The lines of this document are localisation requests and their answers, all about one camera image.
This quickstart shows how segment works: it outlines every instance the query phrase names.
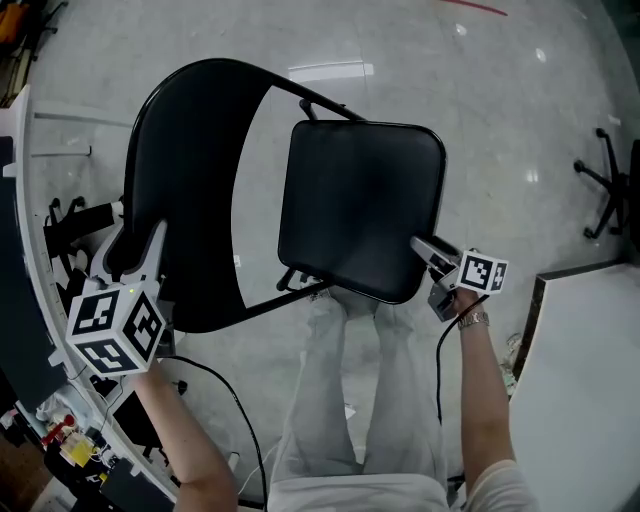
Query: gray tiled floor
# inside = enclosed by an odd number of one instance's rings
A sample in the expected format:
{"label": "gray tiled floor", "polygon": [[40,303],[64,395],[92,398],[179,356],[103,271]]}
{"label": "gray tiled floor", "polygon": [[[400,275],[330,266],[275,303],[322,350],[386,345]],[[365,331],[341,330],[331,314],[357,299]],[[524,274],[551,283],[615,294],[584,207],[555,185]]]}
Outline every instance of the gray tiled floor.
{"label": "gray tiled floor", "polygon": [[[449,154],[438,233],[511,261],[506,292],[488,305],[500,352],[524,327],[534,275],[617,254],[608,234],[586,241],[602,191],[572,171],[580,157],[602,169],[593,128],[612,133],[628,163],[640,96],[622,45],[596,0],[486,0],[502,17],[438,0],[136,0],[75,1],[62,14],[31,75],[37,98],[134,114],[172,71],[197,59],[234,57],[287,76],[289,68],[363,61],[366,77],[306,85],[374,120],[434,129]],[[609,116],[621,120],[612,124]],[[276,257],[288,134],[302,118],[296,103],[270,93],[256,115],[233,201],[234,249],[248,304],[275,294],[284,268]],[[85,195],[91,204],[122,192],[127,133],[41,123],[36,138],[94,144],[87,159],[40,160],[44,206]],[[443,326],[411,301],[433,369]],[[190,336],[181,346],[222,371],[236,387],[266,452],[278,439],[293,394],[308,305],[299,302],[222,332]],[[377,370],[370,323],[349,326],[346,401],[354,444],[366,434]],[[460,468],[457,343],[444,349],[443,404],[450,472]],[[234,404],[206,374],[169,363],[190,384],[186,399],[226,451],[239,451],[240,480],[255,467],[250,438]],[[247,496],[259,492],[256,477]]]}

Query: black folding chair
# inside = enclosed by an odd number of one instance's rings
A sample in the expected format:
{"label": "black folding chair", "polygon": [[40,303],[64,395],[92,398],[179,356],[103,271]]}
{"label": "black folding chair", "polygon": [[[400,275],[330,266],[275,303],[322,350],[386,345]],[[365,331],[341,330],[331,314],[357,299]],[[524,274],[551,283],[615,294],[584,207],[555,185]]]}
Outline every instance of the black folding chair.
{"label": "black folding chair", "polygon": [[[246,307],[236,279],[231,199],[245,137],[271,87],[302,98],[308,120],[291,135],[278,256],[319,283]],[[342,121],[318,120],[312,104]],[[426,265],[410,247],[433,235],[444,182],[440,138],[420,126],[374,123],[269,71],[228,59],[195,62],[149,96],[127,154],[122,233],[104,268],[141,261],[167,222],[160,299],[173,326],[207,332],[289,304],[330,285],[388,303],[409,300]]]}

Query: black cable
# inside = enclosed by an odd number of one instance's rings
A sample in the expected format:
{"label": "black cable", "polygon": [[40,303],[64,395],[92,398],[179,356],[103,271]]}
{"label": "black cable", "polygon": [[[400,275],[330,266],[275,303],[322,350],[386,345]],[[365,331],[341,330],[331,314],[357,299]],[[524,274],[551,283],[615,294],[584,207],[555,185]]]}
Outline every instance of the black cable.
{"label": "black cable", "polygon": [[201,370],[204,370],[205,372],[209,372],[211,375],[213,375],[214,377],[216,377],[220,382],[222,382],[227,389],[229,390],[229,392],[231,393],[231,396],[233,396],[233,399],[236,402],[236,405],[238,406],[238,409],[240,409],[240,412],[242,413],[242,416],[244,417],[244,421],[247,423],[247,426],[249,427],[249,432],[251,432],[251,439],[253,439],[253,444],[256,447],[256,454],[258,455],[258,466],[260,467],[260,476],[262,477],[262,496],[264,499],[264,511],[267,512],[267,475],[264,471],[264,465],[262,464],[262,452],[260,451],[260,444],[258,443],[258,439],[256,438],[256,434],[253,431],[253,427],[251,426],[251,422],[249,421],[249,418],[247,417],[247,413],[244,412],[244,407],[242,407],[242,404],[240,403],[240,399],[238,398],[238,395],[236,395],[236,392],[234,391],[234,389],[231,387],[231,384],[229,384],[227,382],[227,380],[220,375],[218,372],[216,372],[215,370],[212,370],[211,368],[209,368],[208,366],[205,366],[203,364],[200,363],[196,363],[195,361],[192,361],[191,359],[187,358],[187,357],[183,357],[183,356],[167,356],[167,359],[176,359],[178,361],[182,361],[183,363],[188,363],[192,366],[195,366],[196,368],[200,368]]}
{"label": "black cable", "polygon": [[447,334],[449,334],[449,331],[451,331],[451,329],[453,329],[453,327],[464,318],[464,316],[471,311],[473,308],[475,308],[476,306],[478,306],[479,304],[482,304],[485,300],[487,300],[489,298],[488,295],[483,295],[482,297],[480,297],[477,301],[475,301],[473,304],[471,304],[471,306],[469,306],[467,309],[465,309],[462,313],[460,313],[456,319],[451,322],[449,324],[449,326],[444,330],[444,333],[442,334],[442,336],[440,337],[440,340],[438,341],[438,347],[436,348],[436,405],[438,407],[438,421],[440,422],[440,425],[442,425],[442,405],[440,403],[440,387],[441,387],[441,370],[440,370],[440,351],[442,349],[442,344],[444,343],[445,338],[447,337]]}
{"label": "black cable", "polygon": [[82,370],[80,370],[75,377],[71,377],[69,380],[76,380],[78,377],[80,377],[80,375],[82,375],[82,372],[84,372],[86,369],[87,369],[87,365],[85,364],[84,368],[82,368]]}
{"label": "black cable", "polygon": [[124,377],[120,377],[120,394],[115,398],[115,400],[113,402],[111,402],[111,404],[109,404],[109,406],[107,407],[107,410],[104,413],[104,421],[102,422],[102,426],[100,427],[100,435],[102,435],[102,429],[104,428],[104,425],[107,422],[107,418],[109,417],[109,409],[111,409],[113,407],[113,405],[122,396],[122,393],[124,393],[124,388],[122,387],[122,379],[123,378]]}

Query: wire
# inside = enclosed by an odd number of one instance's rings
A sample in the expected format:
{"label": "wire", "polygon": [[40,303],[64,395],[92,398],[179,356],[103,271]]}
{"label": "wire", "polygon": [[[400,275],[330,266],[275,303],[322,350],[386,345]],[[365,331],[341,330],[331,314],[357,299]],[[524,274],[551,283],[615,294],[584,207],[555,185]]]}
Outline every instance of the wire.
{"label": "wire", "polygon": [[108,446],[109,446],[108,444],[105,444],[102,448],[100,448],[96,453],[91,455],[89,458],[94,462],[102,462],[106,466],[107,464],[105,464],[104,460],[102,460],[102,455],[104,454],[104,452],[107,451]]}
{"label": "wire", "polygon": [[104,424],[107,422],[107,418],[109,417],[109,409],[111,409],[114,406],[114,404],[118,401],[118,399],[124,393],[124,388],[122,387],[122,379],[123,378],[124,378],[124,376],[120,377],[120,394],[115,398],[115,400],[113,402],[111,402],[111,405],[109,405],[109,407],[107,407],[107,410],[104,413],[104,421],[102,422],[102,426],[100,427],[100,435],[102,435],[102,429],[104,428]]}
{"label": "wire", "polygon": [[[73,382],[73,381],[71,381],[71,380],[69,381],[69,385],[70,385],[73,389],[75,389],[81,397],[82,397],[82,393],[80,393],[80,390],[79,390],[78,388],[80,388],[80,389],[84,389],[87,393],[93,393],[93,394],[94,394],[94,395],[96,395],[100,400],[102,400],[102,401],[104,402],[104,404],[105,404],[105,405],[108,405],[108,403],[107,403],[107,399],[106,399],[105,397],[103,397],[100,393],[98,393],[95,389],[85,388],[84,386],[81,386],[81,385],[80,385],[80,384],[78,384],[77,382],[76,382],[76,383],[74,383],[74,382]],[[88,405],[89,407],[91,407],[91,404],[90,404],[89,402],[87,402],[87,400],[86,400],[84,397],[82,397],[82,399],[87,403],[87,405]]]}
{"label": "wire", "polygon": [[264,499],[264,511],[267,512],[267,475],[265,474],[264,471],[264,464],[262,461],[262,453],[260,452],[260,444],[258,443],[258,439],[256,438],[256,434],[253,431],[253,427],[251,426],[251,422],[249,421],[249,418],[247,417],[247,413],[244,412],[244,407],[242,407],[242,404],[240,403],[240,399],[238,398],[238,395],[236,395],[236,392],[234,391],[234,389],[231,387],[231,384],[229,384],[227,382],[227,380],[220,375],[218,372],[216,372],[215,370],[212,370],[211,368],[209,368],[208,366],[205,366],[203,364],[200,363],[196,363],[195,361],[187,358],[187,357],[183,357],[183,356],[167,356],[167,359],[176,359],[177,361],[182,361],[183,363],[187,363],[190,364],[192,366],[195,366],[196,368],[200,368],[201,370],[204,370],[205,372],[209,372],[211,375],[213,375],[214,377],[216,377],[220,382],[222,382],[226,388],[229,390],[229,392],[231,393],[231,396],[233,396],[233,399],[236,402],[236,405],[238,406],[238,409],[240,409],[240,412],[242,413],[242,416],[244,417],[244,421],[247,423],[247,427],[249,427],[249,432],[251,433],[251,439],[253,439],[253,444],[256,447],[256,454],[258,455],[258,468],[260,469],[260,476],[262,477],[262,496]]}
{"label": "wire", "polygon": [[76,380],[78,377],[80,377],[80,375],[82,375],[82,372],[84,372],[86,369],[87,369],[87,365],[85,364],[84,368],[82,368],[82,370],[80,370],[75,377],[71,377],[69,380]]}
{"label": "wire", "polygon": [[[269,455],[271,455],[271,452],[273,452],[273,450],[275,450],[278,445],[280,444],[280,440],[278,439],[278,442],[276,444],[274,444],[271,449],[267,452],[267,454],[264,456],[264,460],[262,461],[262,463],[264,464],[265,462],[267,462],[267,459],[269,458]],[[256,469],[254,469],[251,473],[249,473],[249,476],[247,477],[247,479],[244,481],[244,483],[242,484],[242,487],[240,488],[240,490],[238,491],[238,496],[240,496],[242,494],[242,491],[244,491],[244,488],[247,486],[247,484],[249,483],[249,480],[251,480],[251,477],[253,476],[253,474],[258,471],[260,469],[260,466],[256,466]]]}
{"label": "wire", "polygon": [[451,322],[449,326],[444,330],[444,333],[442,334],[442,336],[440,337],[440,340],[438,341],[438,347],[436,348],[436,405],[438,407],[438,421],[440,422],[440,425],[442,425],[442,405],[440,403],[440,388],[442,386],[442,382],[441,382],[442,378],[440,375],[441,374],[440,351],[442,350],[442,344],[444,343],[444,340],[447,337],[447,334],[449,334],[449,332],[451,331],[451,329],[453,329],[453,327],[457,325],[458,322],[460,322],[460,320],[462,320],[469,311],[471,311],[476,306],[482,304],[488,298],[489,298],[488,295],[483,295],[477,301],[471,304],[471,306],[469,306],[462,313],[460,313],[456,317],[456,319],[453,322]]}

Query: white shirt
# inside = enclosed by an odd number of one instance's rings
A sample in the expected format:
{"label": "white shirt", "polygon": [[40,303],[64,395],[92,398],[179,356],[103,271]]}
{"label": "white shirt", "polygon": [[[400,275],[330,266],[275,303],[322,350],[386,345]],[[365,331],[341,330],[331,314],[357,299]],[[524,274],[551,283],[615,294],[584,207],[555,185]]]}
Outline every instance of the white shirt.
{"label": "white shirt", "polygon": [[[353,475],[296,478],[276,482],[269,496],[270,512],[447,512],[445,490],[424,475]],[[469,512],[537,512],[539,510],[513,461],[498,462],[478,478]]]}

